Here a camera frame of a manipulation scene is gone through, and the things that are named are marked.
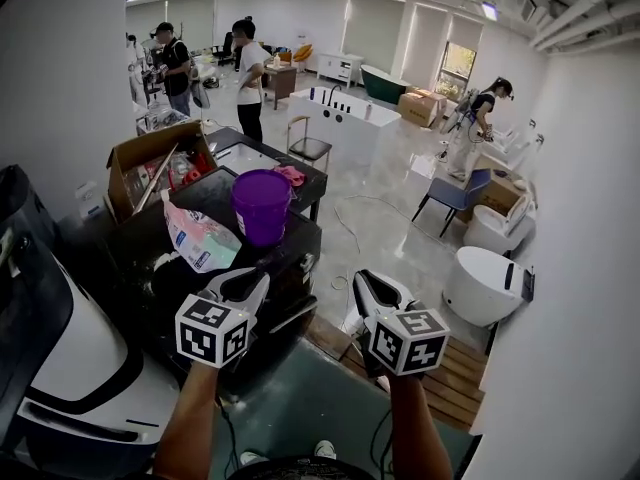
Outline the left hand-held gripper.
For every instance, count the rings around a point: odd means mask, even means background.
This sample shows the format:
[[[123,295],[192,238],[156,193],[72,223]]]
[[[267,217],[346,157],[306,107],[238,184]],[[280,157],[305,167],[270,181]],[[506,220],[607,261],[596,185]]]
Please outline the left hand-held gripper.
[[[268,273],[249,267],[216,275],[189,294],[175,315],[177,352],[214,368],[243,355],[269,286]]]

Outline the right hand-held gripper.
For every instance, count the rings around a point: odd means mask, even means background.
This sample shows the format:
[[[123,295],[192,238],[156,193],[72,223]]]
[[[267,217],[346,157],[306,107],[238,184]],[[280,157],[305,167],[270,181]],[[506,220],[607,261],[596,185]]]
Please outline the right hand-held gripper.
[[[420,377],[440,366],[450,328],[436,309],[416,301],[398,281],[368,269],[355,273],[353,291],[364,321],[361,353],[370,378]]]

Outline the person's left forearm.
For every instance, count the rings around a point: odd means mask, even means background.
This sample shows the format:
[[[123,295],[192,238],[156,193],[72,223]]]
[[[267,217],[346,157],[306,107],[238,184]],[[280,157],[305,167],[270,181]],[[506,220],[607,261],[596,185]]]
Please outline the person's left forearm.
[[[164,430],[152,473],[163,480],[208,480],[219,370],[193,362]]]

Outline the pink and green detergent bag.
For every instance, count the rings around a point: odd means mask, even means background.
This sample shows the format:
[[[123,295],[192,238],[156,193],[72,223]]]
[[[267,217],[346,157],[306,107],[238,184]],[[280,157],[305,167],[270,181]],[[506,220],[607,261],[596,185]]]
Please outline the pink and green detergent bag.
[[[242,247],[235,234],[199,211],[176,207],[168,190],[160,195],[171,243],[188,265],[201,274],[228,269]]]

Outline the purple plastic bucket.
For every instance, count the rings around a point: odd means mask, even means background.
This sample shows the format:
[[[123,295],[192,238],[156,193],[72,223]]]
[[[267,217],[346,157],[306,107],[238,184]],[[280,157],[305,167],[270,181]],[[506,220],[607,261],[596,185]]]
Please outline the purple plastic bucket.
[[[290,182],[279,172],[257,169],[236,177],[231,204],[251,245],[268,247],[282,240],[291,199]]]

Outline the round white toilet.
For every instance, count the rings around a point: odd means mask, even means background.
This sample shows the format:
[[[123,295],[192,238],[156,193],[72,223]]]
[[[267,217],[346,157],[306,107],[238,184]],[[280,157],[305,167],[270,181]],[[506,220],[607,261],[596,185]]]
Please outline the round white toilet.
[[[535,275],[493,251],[463,246],[455,254],[442,296],[466,322],[490,326],[534,298]]]

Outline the black washing machine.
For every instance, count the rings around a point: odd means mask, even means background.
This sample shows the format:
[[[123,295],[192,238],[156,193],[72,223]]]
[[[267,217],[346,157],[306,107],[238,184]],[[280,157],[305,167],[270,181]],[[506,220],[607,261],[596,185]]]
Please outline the black washing machine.
[[[240,232],[231,206],[234,174],[218,168],[172,196],[172,202],[197,210]],[[225,366],[219,385],[241,396],[266,382],[292,351],[312,320],[311,272],[319,258],[322,231],[318,225],[291,210],[283,239],[274,246],[256,248],[244,242],[234,268],[254,267],[270,277],[266,301],[250,334],[248,351]],[[188,359],[177,352],[174,315],[190,293],[205,288],[211,274],[197,274],[182,258],[163,266],[156,263],[173,252],[161,203],[131,217],[105,240],[117,273],[117,292],[127,332],[160,364],[184,381]]]

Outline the pink cloth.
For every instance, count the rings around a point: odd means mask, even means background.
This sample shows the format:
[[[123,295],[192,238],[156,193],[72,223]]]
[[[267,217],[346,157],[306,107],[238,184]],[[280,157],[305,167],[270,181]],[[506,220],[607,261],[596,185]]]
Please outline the pink cloth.
[[[284,176],[292,187],[300,187],[306,181],[306,175],[293,166],[276,166],[273,171]]]

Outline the cardboard box with toilet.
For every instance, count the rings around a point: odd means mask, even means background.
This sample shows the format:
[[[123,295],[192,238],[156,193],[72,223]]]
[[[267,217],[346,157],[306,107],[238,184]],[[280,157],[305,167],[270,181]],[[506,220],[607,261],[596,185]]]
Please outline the cardboard box with toilet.
[[[519,180],[521,177],[511,171],[491,169],[489,184],[479,192],[467,210],[456,215],[456,219],[468,223],[473,216],[473,208],[477,205],[487,206],[500,215],[506,216],[524,193],[524,189],[519,189],[515,185]]]

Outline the open cardboard box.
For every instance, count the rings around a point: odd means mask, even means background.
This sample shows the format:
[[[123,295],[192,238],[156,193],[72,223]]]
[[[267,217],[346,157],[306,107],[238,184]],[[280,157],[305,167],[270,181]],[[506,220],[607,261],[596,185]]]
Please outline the open cardboard box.
[[[183,122],[114,146],[106,165],[110,170],[107,194],[117,222],[131,217],[137,204],[127,193],[125,173],[157,158],[163,160],[173,147],[176,152],[195,153],[195,165],[202,174],[217,167],[200,121]]]

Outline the white and blue small box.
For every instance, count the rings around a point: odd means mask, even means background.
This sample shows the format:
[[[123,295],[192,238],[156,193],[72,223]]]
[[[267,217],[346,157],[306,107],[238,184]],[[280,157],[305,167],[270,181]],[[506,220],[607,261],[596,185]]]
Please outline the white and blue small box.
[[[95,181],[87,181],[75,191],[78,212],[82,220],[87,220],[105,212],[104,198]]]

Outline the white bathtub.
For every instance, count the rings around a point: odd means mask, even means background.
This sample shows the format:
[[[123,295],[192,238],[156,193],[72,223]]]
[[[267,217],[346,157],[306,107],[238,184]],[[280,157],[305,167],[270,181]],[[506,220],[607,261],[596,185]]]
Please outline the white bathtub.
[[[332,146],[336,160],[370,165],[378,146],[395,135],[401,115],[338,89],[311,87],[289,96],[288,117],[308,117],[311,138]]]

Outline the dark green bathtub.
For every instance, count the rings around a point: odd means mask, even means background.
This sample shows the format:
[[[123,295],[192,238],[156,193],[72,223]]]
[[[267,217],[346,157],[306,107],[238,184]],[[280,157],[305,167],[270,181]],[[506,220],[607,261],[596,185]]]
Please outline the dark green bathtub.
[[[360,70],[367,94],[385,103],[397,105],[401,96],[412,88],[408,82],[373,66],[362,64]]]

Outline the wooden desk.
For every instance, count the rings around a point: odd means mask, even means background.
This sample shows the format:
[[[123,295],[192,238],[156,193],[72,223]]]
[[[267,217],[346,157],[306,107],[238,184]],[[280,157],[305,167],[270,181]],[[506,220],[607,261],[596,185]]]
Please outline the wooden desk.
[[[263,80],[264,94],[267,101],[273,103],[273,109],[278,109],[278,103],[282,99],[288,98],[296,91],[297,69],[291,65],[267,65],[265,67]]]

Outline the window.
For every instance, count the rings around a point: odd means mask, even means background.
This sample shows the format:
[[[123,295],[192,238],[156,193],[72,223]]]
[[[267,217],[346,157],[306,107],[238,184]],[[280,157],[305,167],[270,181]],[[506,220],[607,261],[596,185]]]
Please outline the window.
[[[476,59],[476,51],[448,42],[435,81],[435,92],[452,102],[464,96]]]

